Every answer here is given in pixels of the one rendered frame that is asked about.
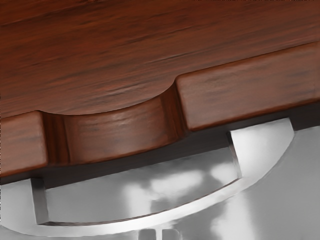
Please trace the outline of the wooden cabinet with metal front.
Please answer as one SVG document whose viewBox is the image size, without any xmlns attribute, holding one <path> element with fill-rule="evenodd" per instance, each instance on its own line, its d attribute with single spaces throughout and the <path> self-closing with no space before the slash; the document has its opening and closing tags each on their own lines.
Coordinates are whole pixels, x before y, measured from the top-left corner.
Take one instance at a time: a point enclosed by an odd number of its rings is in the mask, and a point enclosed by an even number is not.
<svg viewBox="0 0 320 240">
<path fill-rule="evenodd" d="M 320 240 L 320 0 L 0 0 L 0 240 Z"/>
</svg>

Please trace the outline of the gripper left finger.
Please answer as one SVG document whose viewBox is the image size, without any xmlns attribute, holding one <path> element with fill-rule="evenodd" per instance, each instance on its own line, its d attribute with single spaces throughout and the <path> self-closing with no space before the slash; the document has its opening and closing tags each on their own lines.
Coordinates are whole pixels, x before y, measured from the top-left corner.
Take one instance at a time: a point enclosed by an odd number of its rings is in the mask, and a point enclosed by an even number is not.
<svg viewBox="0 0 320 240">
<path fill-rule="evenodd" d="M 138 233 L 138 240 L 157 240 L 155 229 L 141 229 Z"/>
</svg>

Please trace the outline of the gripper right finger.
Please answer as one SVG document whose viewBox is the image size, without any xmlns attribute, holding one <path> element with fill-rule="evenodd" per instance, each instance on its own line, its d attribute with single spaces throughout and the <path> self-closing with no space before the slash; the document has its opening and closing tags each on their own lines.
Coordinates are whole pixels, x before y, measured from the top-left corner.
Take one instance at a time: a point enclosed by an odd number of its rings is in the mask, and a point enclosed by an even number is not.
<svg viewBox="0 0 320 240">
<path fill-rule="evenodd" d="M 176 230 L 175 229 L 163 229 L 162 230 L 162 240 L 176 240 Z"/>
</svg>

